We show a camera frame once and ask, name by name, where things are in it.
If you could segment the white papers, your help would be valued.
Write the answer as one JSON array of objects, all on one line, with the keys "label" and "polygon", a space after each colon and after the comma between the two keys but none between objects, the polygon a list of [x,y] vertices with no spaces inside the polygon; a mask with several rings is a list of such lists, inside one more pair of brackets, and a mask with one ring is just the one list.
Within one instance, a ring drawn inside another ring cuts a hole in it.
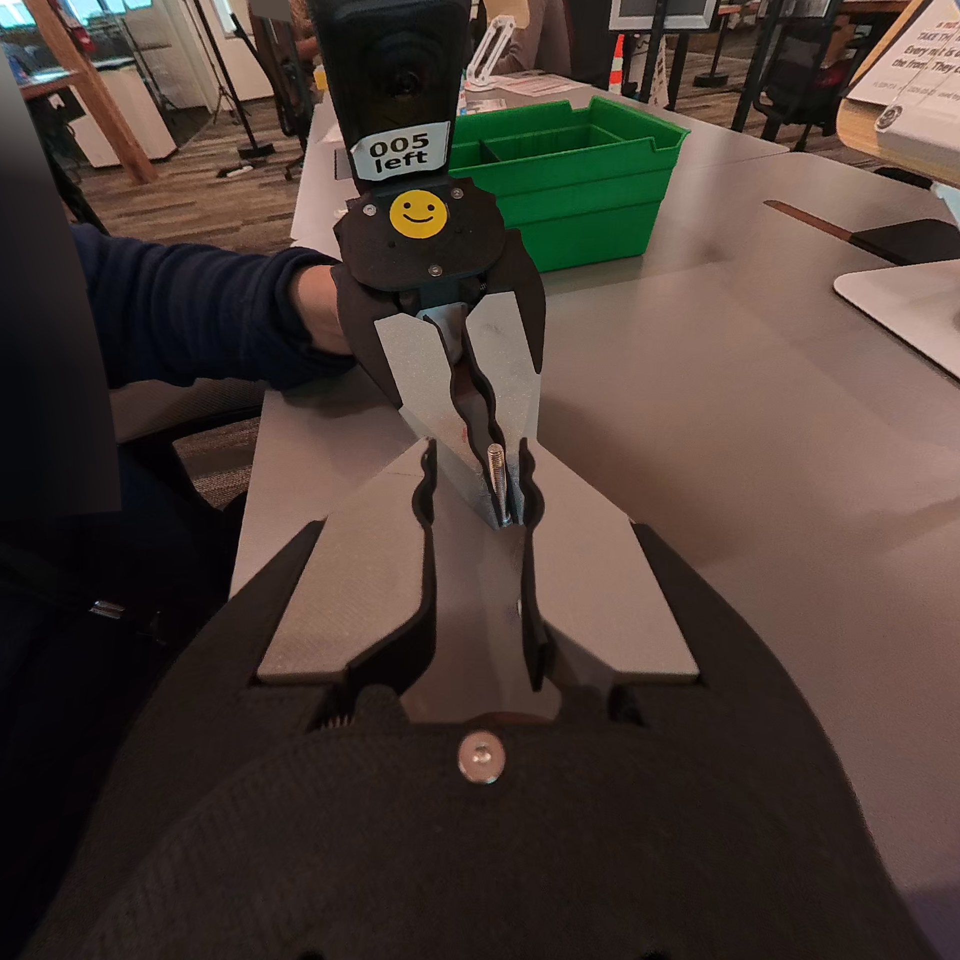
[{"label": "white papers", "polygon": [[515,74],[492,77],[489,83],[468,80],[465,83],[467,114],[480,114],[507,109],[507,94],[522,99],[557,98],[562,93],[587,87],[582,82],[554,74]]}]

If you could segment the person's left hand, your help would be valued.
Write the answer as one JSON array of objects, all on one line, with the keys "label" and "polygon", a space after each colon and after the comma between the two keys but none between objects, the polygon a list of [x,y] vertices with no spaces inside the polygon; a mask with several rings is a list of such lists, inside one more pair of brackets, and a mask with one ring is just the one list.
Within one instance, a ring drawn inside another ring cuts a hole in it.
[{"label": "person's left hand", "polygon": [[289,284],[289,297],[309,345],[325,354],[352,356],[338,312],[338,291],[330,266],[298,270]]}]

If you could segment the black tripod stand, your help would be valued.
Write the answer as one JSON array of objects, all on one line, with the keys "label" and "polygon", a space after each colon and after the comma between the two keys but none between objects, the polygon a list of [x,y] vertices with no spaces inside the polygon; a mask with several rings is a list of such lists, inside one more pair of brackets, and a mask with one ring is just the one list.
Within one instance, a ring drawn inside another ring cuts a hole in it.
[{"label": "black tripod stand", "polygon": [[259,143],[255,137],[243,103],[236,94],[230,72],[227,69],[213,30],[210,27],[210,20],[207,17],[203,2],[192,1],[192,5],[197,14],[201,30],[206,38],[206,48],[212,57],[212,70],[218,90],[218,101],[217,106],[214,108],[214,114],[217,114],[219,111],[221,101],[225,100],[228,104],[228,111],[235,120],[239,121],[246,135],[247,145],[237,148],[240,160],[250,163],[266,162],[267,158],[276,153],[275,147],[270,142]]}]

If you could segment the black office chair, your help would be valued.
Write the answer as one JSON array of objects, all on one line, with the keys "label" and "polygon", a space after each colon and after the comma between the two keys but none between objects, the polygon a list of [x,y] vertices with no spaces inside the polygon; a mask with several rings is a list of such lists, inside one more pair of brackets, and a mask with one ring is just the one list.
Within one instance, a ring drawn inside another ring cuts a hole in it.
[{"label": "black office chair", "polygon": [[801,126],[794,150],[810,132],[835,134],[838,98],[848,72],[846,22],[803,19],[782,26],[753,107],[765,117],[761,139],[774,141],[783,126]]}]

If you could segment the white cabinet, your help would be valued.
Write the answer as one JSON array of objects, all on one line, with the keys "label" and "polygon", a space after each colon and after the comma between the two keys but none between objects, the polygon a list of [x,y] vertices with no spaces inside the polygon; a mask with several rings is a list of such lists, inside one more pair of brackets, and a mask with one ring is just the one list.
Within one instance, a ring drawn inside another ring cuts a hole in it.
[{"label": "white cabinet", "polygon": [[[178,147],[138,67],[131,64],[107,69],[101,71],[100,76],[148,159],[152,162],[162,161],[172,156]],[[120,166],[114,148],[101,126],[90,115],[80,91],[76,86],[71,86],[70,90],[82,110],[78,119],[68,122],[78,150],[94,169]]]}]

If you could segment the silver bolt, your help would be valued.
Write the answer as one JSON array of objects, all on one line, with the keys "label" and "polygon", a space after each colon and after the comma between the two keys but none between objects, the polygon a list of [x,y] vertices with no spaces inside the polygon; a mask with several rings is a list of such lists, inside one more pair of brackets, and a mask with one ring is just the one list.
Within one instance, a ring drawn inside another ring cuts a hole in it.
[{"label": "silver bolt", "polygon": [[522,522],[522,507],[517,506],[507,453],[500,443],[491,443],[486,450],[487,469],[494,512],[500,528]]}]

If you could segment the green plastic bin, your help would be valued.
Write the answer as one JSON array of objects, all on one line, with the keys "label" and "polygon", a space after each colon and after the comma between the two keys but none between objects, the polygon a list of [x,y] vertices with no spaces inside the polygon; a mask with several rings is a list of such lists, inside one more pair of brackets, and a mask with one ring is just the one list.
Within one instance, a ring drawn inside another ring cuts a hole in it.
[{"label": "green plastic bin", "polygon": [[460,116],[450,174],[496,198],[541,273],[645,253],[689,131],[624,102]]}]

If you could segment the wooden post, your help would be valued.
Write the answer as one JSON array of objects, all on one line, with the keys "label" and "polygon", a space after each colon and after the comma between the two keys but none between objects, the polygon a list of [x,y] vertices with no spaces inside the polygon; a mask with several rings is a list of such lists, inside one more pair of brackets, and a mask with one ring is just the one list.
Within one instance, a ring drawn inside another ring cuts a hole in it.
[{"label": "wooden post", "polygon": [[158,172],[60,13],[48,1],[26,1],[25,5],[57,62],[68,71],[71,85],[78,91],[87,113],[111,145],[128,178],[138,186],[154,183],[159,178]]}]

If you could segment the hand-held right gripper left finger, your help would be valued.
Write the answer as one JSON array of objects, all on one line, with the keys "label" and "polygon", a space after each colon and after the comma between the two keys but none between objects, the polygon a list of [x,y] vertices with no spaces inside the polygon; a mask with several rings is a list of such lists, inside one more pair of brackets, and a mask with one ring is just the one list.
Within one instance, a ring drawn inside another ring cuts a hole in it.
[{"label": "hand-held right gripper left finger", "polygon": [[437,443],[421,438],[321,523],[256,677],[409,690],[436,651]]}]

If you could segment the white paper sign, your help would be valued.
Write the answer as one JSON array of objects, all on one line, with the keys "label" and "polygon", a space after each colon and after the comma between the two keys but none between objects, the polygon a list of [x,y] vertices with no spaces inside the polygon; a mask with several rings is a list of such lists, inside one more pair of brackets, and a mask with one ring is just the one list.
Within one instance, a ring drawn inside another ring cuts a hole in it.
[{"label": "white paper sign", "polygon": [[846,102],[866,110],[877,153],[915,167],[958,168],[958,2],[922,2],[853,83]]}]

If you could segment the black flat object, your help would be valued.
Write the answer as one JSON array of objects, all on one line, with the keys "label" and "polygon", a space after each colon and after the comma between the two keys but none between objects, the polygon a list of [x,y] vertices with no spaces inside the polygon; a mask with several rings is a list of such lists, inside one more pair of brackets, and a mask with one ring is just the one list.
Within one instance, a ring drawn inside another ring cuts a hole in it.
[{"label": "black flat object", "polygon": [[959,258],[955,222],[924,218],[854,232],[848,242],[894,266],[913,266]]}]

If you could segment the wooden board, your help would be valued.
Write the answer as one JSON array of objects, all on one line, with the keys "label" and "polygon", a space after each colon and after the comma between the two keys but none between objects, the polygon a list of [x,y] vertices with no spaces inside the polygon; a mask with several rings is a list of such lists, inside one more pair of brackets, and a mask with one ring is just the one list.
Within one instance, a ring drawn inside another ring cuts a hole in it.
[{"label": "wooden board", "polygon": [[881,162],[929,178],[931,181],[959,188],[959,159],[954,151],[949,158],[930,159],[915,155],[896,145],[889,146],[879,140],[875,129],[882,113],[877,104],[851,102],[843,99],[838,108],[836,132],[842,143]]}]

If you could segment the black stanchion post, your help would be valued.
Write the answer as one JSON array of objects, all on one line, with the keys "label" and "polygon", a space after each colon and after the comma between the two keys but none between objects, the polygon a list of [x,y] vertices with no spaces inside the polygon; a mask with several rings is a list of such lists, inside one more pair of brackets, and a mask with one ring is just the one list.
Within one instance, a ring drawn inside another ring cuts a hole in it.
[{"label": "black stanchion post", "polygon": [[717,27],[717,39],[713,51],[713,57],[710,68],[707,72],[694,76],[692,85],[696,89],[718,90],[724,88],[728,83],[728,75],[720,73],[718,70],[719,60],[723,49],[731,17],[740,14],[743,8],[743,2],[718,2],[715,11],[715,24]]}]

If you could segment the white monitor stand base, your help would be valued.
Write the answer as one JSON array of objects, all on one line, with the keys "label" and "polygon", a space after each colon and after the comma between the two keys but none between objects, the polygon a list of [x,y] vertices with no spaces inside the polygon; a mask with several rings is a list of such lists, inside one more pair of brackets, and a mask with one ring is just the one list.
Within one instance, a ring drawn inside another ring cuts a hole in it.
[{"label": "white monitor stand base", "polygon": [[917,354],[959,379],[959,260],[849,272],[833,289]]}]

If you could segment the person's left forearm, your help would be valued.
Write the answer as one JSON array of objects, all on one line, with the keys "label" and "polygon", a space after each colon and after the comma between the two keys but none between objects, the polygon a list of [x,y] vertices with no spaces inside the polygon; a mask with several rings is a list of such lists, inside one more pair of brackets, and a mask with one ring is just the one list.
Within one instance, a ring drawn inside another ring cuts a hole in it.
[{"label": "person's left forearm", "polygon": [[336,264],[316,250],[242,254],[108,237],[86,224],[70,232],[110,389],[240,379],[289,390],[355,365],[311,347],[291,302],[297,271]]}]

